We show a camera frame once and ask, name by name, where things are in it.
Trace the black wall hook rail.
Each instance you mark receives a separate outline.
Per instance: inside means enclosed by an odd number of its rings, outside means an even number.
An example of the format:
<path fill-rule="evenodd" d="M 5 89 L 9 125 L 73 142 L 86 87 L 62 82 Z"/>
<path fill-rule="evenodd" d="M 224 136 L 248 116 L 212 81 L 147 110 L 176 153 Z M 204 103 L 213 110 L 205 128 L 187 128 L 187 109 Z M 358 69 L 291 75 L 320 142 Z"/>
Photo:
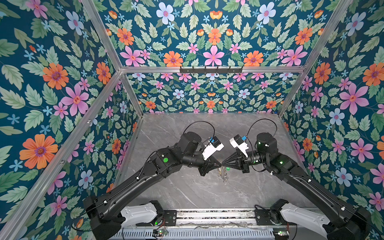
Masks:
<path fill-rule="evenodd" d="M 180 67 L 180 73 L 185 74 L 237 74 L 243 72 L 243 67 Z"/>

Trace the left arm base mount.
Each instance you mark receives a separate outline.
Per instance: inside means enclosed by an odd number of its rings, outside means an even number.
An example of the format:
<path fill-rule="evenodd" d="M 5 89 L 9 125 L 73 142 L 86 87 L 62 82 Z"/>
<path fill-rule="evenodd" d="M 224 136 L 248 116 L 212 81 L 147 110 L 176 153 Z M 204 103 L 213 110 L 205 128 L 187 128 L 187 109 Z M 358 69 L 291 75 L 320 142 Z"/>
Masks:
<path fill-rule="evenodd" d="M 157 215 L 153 220 L 148 223 L 138 223 L 137 227 L 174 227 L 177 222 L 177 210 L 164 210 L 164 213 Z"/>

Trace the silver metal keyring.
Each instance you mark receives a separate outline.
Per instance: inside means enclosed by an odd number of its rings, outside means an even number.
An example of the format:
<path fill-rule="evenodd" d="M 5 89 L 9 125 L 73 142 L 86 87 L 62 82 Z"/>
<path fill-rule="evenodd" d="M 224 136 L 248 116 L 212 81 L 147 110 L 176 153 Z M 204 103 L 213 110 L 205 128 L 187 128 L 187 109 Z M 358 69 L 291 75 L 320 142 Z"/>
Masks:
<path fill-rule="evenodd" d="M 228 171 L 226 167 L 221 166 L 218 169 L 218 176 L 223 180 L 224 183 L 228 181 L 229 178 L 228 178 Z"/>

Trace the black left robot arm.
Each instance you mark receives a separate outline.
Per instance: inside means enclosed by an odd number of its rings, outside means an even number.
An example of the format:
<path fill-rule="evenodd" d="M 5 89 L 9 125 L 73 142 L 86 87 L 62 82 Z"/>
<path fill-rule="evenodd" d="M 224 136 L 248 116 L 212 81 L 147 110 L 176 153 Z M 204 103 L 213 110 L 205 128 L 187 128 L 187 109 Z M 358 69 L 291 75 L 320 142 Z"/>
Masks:
<path fill-rule="evenodd" d="M 198 134 L 184 133 L 174 145 L 150 154 L 143 167 L 117 187 L 98 197 L 84 199 L 96 239 L 108 240 L 115 235 L 128 220 L 124 208 L 146 189 L 178 172 L 182 166 L 197 168 L 201 176 L 220 168 L 222 165 L 213 154 L 223 147 L 217 137 L 209 139 L 205 145 Z"/>

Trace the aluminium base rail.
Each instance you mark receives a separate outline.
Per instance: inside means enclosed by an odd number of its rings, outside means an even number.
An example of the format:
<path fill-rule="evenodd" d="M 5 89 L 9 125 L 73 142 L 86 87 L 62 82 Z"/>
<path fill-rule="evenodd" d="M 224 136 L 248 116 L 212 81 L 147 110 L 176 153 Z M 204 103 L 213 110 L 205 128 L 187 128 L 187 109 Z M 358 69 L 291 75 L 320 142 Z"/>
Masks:
<path fill-rule="evenodd" d="M 176 225 L 215 225 L 215 224 L 243 224 L 257 225 L 254 209 L 177 209 Z M 135 226 L 138 223 L 148 223 L 157 215 L 164 213 L 160 207 L 154 204 L 146 204 L 134 207 L 126 207 L 121 212 L 125 218 L 123 227 Z M 331 221 L 319 211 L 314 209 L 299 208 L 290 203 L 283 206 L 283 217 L 288 222 L 293 222 L 308 229 L 318 229 L 328 225 Z"/>

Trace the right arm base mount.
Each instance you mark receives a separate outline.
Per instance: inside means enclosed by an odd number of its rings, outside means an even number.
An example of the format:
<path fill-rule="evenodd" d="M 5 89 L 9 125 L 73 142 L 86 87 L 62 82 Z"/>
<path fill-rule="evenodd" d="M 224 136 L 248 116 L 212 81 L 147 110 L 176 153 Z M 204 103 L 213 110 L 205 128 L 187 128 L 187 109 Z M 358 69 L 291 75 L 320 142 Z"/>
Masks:
<path fill-rule="evenodd" d="M 289 202 L 284 199 L 277 200 L 270 208 L 265 208 L 260 205 L 255 204 L 254 214 L 255 220 L 258 226 L 267 226 L 267 225 L 293 225 L 296 224 L 293 222 L 288 222 L 282 214 L 283 206 L 287 205 Z"/>

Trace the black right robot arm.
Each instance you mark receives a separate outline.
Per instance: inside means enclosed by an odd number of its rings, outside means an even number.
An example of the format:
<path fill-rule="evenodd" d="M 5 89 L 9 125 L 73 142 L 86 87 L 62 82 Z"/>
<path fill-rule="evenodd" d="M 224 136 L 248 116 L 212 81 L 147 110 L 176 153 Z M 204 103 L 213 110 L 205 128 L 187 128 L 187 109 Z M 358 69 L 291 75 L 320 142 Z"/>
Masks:
<path fill-rule="evenodd" d="M 249 173 L 250 167 L 262 164 L 272 176 L 295 188 L 321 211 L 317 214 L 280 199 L 269 209 L 273 224 L 294 223 L 328 240 L 367 238 L 372 229 L 370 212 L 346 203 L 310 177 L 295 160 L 279 152 L 271 134 L 258 134 L 251 150 L 240 135 L 231 138 L 230 143 L 236 151 L 222 162 L 223 166 Z"/>

